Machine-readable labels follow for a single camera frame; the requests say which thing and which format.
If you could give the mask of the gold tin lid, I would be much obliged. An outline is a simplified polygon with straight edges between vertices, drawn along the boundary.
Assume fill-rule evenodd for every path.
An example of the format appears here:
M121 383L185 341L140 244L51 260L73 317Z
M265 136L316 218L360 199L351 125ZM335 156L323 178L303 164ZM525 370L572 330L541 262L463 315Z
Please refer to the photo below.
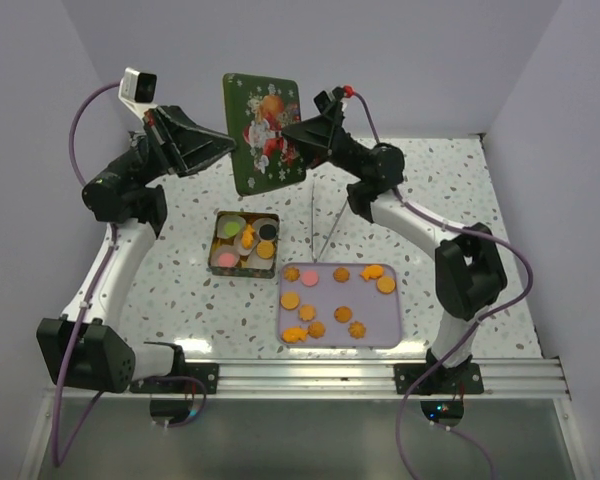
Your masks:
M223 76L227 133L236 191L252 196L300 183L305 167L282 130L301 120L294 80L244 73Z

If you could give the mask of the green round cookie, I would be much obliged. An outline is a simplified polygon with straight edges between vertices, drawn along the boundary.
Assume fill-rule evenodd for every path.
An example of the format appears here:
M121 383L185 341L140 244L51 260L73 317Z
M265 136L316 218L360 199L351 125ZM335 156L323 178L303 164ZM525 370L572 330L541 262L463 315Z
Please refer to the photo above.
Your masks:
M229 221L224 224L223 232L227 238L234 237L241 230L241 224L235 221Z

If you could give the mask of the small orange fish cookie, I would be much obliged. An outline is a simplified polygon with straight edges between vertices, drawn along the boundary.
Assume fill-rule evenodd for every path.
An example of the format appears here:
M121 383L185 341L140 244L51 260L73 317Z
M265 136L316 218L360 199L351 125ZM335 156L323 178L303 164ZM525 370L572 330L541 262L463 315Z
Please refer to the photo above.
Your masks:
M242 248L245 250L250 250L253 248L255 243L255 229L251 224L247 224L245 226L240 242Z

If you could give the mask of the black round cookie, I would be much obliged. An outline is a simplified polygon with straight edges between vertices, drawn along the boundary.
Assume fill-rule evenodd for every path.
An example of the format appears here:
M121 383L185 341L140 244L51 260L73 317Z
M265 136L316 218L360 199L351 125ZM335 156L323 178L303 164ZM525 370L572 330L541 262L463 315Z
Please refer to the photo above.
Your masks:
M263 224L258 230L258 235L263 241L274 241L277 237L277 227L273 224Z

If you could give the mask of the gold cookie tin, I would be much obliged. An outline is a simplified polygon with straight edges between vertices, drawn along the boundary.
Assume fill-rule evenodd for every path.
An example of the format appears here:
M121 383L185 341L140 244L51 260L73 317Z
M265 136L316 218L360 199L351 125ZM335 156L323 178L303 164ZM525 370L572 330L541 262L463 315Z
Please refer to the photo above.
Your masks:
M220 211L208 255L213 275L272 279L280 238L275 213Z

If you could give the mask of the metal tongs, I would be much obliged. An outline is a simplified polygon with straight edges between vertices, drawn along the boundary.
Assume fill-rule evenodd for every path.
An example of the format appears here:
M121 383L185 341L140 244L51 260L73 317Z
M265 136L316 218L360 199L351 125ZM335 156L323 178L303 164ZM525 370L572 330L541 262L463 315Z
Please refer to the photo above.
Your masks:
M311 259L321 260L339 222L348 209L344 190L337 183L315 178L311 187Z

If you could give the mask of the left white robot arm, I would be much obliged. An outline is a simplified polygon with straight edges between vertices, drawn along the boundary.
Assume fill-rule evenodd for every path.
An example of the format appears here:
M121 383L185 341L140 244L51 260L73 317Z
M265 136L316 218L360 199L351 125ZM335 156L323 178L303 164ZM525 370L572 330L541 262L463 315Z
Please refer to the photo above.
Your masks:
M164 342L131 346L117 326L136 272L167 219L157 179L195 175L236 143L195 123L178 106L151 106L140 118L142 134L81 192L87 209L106 226L100 250L74 298L58 317L42 319L36 332L58 390L122 393L152 377L173 393L187 383L181 348Z

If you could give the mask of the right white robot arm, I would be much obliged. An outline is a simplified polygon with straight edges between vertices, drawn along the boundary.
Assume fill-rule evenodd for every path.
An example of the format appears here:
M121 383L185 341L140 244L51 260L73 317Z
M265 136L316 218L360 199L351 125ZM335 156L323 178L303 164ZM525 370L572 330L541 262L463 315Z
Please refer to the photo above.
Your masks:
M437 336L428 350L425 379L448 392L461 380L460 366L472 355L478 318L495 303L508 279L491 230L464 226L407 202L399 187L405 157L396 146L366 147L343 127L343 103L324 103L319 115L285 126L282 137L316 168L328 162L355 177L348 185L350 210L385 227L427 254L434 263L435 293L443 309Z

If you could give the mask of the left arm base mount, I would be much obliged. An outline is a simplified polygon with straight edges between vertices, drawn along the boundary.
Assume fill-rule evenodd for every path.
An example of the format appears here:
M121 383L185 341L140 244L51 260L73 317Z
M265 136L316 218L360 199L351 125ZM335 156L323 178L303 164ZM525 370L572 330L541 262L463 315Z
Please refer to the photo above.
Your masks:
M177 380L175 391L177 393L198 393L202 388L190 381L190 378L198 380L204 385L208 395L217 393L217 385L220 378L220 366L218 363L206 361L188 362L185 352L181 346L175 347L175 359L172 374L177 377L187 377L187 380Z

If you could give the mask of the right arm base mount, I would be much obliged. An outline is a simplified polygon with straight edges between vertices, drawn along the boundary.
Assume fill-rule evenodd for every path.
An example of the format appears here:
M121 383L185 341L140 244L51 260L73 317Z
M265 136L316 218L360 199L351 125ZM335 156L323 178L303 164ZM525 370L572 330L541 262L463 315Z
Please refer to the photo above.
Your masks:
M404 395L416 383L413 394L430 395L480 395L485 392L480 367L470 355L459 366L438 367L424 380L417 382L435 363L436 359L430 350L426 352L425 361L421 363L396 363L393 365L393 380L396 393Z

